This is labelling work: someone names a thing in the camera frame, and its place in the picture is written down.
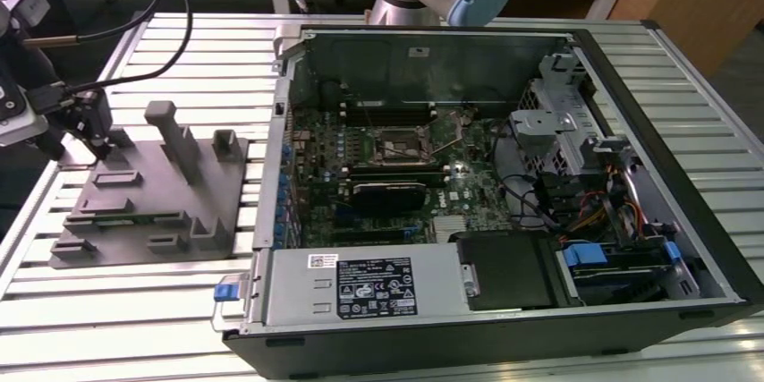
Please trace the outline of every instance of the barcode sticker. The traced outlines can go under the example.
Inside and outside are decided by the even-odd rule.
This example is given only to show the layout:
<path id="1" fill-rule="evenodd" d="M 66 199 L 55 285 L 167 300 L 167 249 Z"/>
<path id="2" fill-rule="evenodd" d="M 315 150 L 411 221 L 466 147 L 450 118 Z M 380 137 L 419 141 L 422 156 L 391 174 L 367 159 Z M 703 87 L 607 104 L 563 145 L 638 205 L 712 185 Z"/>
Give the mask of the barcode sticker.
<path id="1" fill-rule="evenodd" d="M 415 299 L 396 300 L 391 303 L 391 307 L 394 308 L 403 308 L 404 306 L 414 306 L 414 305 L 416 305 Z"/>
<path id="2" fill-rule="evenodd" d="M 338 254 L 308 255 L 308 268 L 335 268 Z"/>

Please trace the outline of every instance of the power supply label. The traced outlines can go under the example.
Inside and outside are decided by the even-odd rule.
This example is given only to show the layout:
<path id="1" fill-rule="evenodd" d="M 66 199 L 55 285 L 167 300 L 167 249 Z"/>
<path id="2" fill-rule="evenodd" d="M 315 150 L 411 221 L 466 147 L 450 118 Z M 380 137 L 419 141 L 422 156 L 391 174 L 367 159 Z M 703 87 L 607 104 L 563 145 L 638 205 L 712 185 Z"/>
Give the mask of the power supply label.
<path id="1" fill-rule="evenodd" d="M 411 258 L 339 261 L 336 314 L 343 319 L 416 315 Z"/>

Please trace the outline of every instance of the slotted aluminum table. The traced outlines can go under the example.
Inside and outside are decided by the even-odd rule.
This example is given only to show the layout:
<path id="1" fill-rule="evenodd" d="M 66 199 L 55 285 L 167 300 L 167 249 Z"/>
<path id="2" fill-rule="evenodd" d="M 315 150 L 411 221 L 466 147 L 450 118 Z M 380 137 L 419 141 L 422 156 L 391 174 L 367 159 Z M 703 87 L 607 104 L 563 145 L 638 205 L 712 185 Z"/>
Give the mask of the slotted aluminum table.
<path id="1" fill-rule="evenodd" d="M 311 17 L 360 24 L 355 16 Z M 48 268 L 87 171 L 51 164 L 0 247 L 0 373 L 10 381 L 252 381 L 256 372 L 212 331 L 212 286 L 250 267 L 260 159 L 266 151 L 276 76 L 272 39 L 288 15 L 198 14 L 194 40 L 159 79 L 110 90 L 115 124 L 138 139 L 151 100 L 172 100 L 178 121 L 198 138 L 234 128 L 250 141 L 235 258 L 124 267 Z M 764 151 L 748 128 L 660 30 L 639 22 L 500 20 L 519 28 L 586 27 L 602 44 L 703 197 L 748 262 L 764 276 Z M 184 33 L 182 14 L 158 14 L 126 35 L 103 77 L 150 72 L 172 55 Z M 603 106 L 615 131 L 614 113 Z M 226 303 L 236 319 L 242 304 Z M 354 380 L 762 380 L 764 315 L 680 335 L 638 353 L 372 375 Z"/>

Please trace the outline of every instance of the blue latch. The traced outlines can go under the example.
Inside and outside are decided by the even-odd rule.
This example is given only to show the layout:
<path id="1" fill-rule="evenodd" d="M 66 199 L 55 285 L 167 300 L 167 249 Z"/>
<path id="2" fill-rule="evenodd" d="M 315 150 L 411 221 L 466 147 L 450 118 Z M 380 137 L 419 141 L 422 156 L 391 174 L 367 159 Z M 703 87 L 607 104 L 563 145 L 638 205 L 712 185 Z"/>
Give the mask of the blue latch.
<path id="1" fill-rule="evenodd" d="M 215 285 L 215 301 L 239 301 L 239 284 Z"/>
<path id="2" fill-rule="evenodd" d="M 668 257 L 671 258 L 671 262 L 676 263 L 682 261 L 682 252 L 679 251 L 679 246 L 675 242 L 666 242 L 664 248 L 668 253 Z"/>
<path id="3" fill-rule="evenodd" d="M 563 256 L 568 267 L 608 262 L 606 251 L 596 243 L 574 243 L 563 250 Z"/>

